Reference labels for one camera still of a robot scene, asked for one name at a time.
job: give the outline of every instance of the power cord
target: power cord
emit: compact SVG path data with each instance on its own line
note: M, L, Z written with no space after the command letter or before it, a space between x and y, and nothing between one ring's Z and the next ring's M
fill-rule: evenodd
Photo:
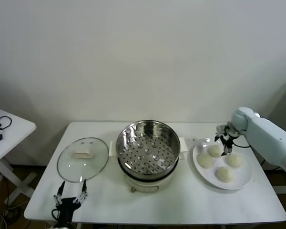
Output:
M234 143L234 141L232 140L233 145L239 147L239 148L250 148L251 146L239 146L237 144Z
M1 128L2 125L1 125L1 123L0 123L0 130L4 130L4 129L10 127L11 124L12 124L12 122L13 122L13 120L12 120L10 117L8 117L8 116L1 116L1 117L0 117L0 120L1 120L2 118L7 118L7 119L9 119L10 123L9 123L7 126L5 126L4 128Z
M4 177L4 180L6 183L8 197L7 197L7 204L6 204L5 210L3 211L2 214L0 214L0 218L1 218L0 229L2 228L2 225L4 225L4 229L7 229L8 225L15 223L20 218L21 212L23 211L23 209L21 209L21 206L28 203L28 202L23 202L17 206L9 208L8 205L9 205L10 191L9 191L7 179L5 177Z

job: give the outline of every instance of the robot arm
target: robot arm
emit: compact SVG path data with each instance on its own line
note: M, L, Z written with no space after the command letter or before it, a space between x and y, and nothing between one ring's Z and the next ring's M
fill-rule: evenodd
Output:
M233 140L244 135L251 147L270 164L286 171L286 132L267 119L257 116L252 109L240 107L226 125L217 127L216 139L224 145L223 155L232 152Z

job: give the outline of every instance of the metal pot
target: metal pot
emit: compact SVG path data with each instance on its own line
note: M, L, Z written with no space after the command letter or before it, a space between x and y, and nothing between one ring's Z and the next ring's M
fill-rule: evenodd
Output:
M116 152L126 175L143 182L155 182L176 168L180 142L168 125L143 120L130 124L120 133Z

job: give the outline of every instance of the dough ball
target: dough ball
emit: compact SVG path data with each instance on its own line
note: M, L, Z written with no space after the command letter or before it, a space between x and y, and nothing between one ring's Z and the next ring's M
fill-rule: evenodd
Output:
M220 157L221 154L223 153L219 145L211 145L208 147L207 151L213 157Z
M208 154L200 154L197 156L198 164L203 168L211 168L214 164L213 158Z
M239 168L243 165L243 160L239 155L229 155L226 158L227 164L234 168Z
M218 179L220 179L225 183L230 183L231 181L234 180L232 171L227 167L220 167L219 169L216 170L215 175L217 176Z

